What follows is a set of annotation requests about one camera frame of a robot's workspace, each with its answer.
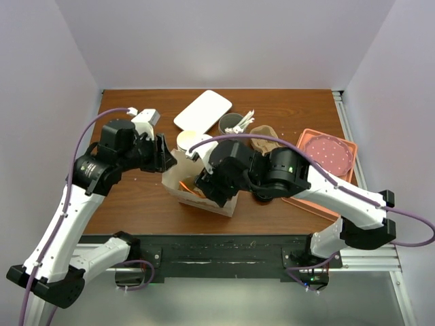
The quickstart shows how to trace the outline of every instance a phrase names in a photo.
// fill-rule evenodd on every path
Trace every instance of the perforated pink disk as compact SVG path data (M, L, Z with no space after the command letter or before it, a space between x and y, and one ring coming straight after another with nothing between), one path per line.
M324 134L313 137L305 144L304 152L337 177L352 168L353 155L349 147L335 137Z

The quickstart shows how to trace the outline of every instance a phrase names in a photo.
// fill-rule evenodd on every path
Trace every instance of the white backdrop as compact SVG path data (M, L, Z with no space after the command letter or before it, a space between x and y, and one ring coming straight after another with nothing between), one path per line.
M435 222L435 2L397 0L345 91L367 184L389 188L397 207ZM397 218L399 239L430 237ZM435 320L434 245L399 248L406 288L421 326Z
M97 85L342 89L352 79L345 101L369 186L430 216L435 5L397 0L379 31L393 2L57 0L64 19L54 0L3 1L0 274L52 217ZM428 236L403 225L403 240ZM435 318L431 248L400 251L423 326ZM0 293L1 321L15 323L23 290L0 278Z
M394 0L56 0L101 88L344 89Z
M53 1L2 1L0 21L0 324L17 325L5 275L47 228L99 92Z

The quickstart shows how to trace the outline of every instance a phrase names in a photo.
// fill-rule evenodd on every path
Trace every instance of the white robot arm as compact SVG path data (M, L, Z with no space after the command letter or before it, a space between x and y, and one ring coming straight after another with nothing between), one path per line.
M23 265L10 268L8 279L26 287L36 266L31 291L55 306L67 308L96 275L128 258L140 258L138 240L118 232L93 251L71 259L90 218L124 171L140 168L151 173L164 172L177 163L169 153L164 136L154 135L153 127L159 117L156 110L146 109L131 121L112 120L104 125L100 141L75 161L67 213L63 213L65 186L46 233ZM53 236L60 218L63 220ZM50 246L38 261L47 242Z
M279 147L263 156L242 142L225 140L206 143L186 155L203 160L205 168L195 185L220 206L244 190L268 198L300 198L339 213L335 223L311 235L304 253L294 254L301 266L313 265L346 247L375 249L396 238L394 221L381 209L394 205L392 192L362 190L315 168L290 148Z

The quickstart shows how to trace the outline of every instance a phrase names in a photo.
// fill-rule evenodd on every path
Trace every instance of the white connector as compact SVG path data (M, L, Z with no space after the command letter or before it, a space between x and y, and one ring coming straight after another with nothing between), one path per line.
M135 109L134 107L129 107L127 114L131 117L135 117L137 115L137 109Z

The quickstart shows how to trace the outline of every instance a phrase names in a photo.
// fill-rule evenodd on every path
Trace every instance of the open cardboard box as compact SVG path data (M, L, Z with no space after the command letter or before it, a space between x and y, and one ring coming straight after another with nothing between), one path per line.
M202 169L204 169L203 161L197 160L196 162L193 162L186 158L186 154L183 151L178 151L176 149L173 149L171 154L177 159L177 165L162 174L162 184L168 193L176 197L178 201L183 204L232 217L232 214L236 209L237 198L239 195L237 194L232 197L231 200L226 202L225 206L221 208L218 204L209 199L200 198L195 194L182 190L179 182L197 176Z

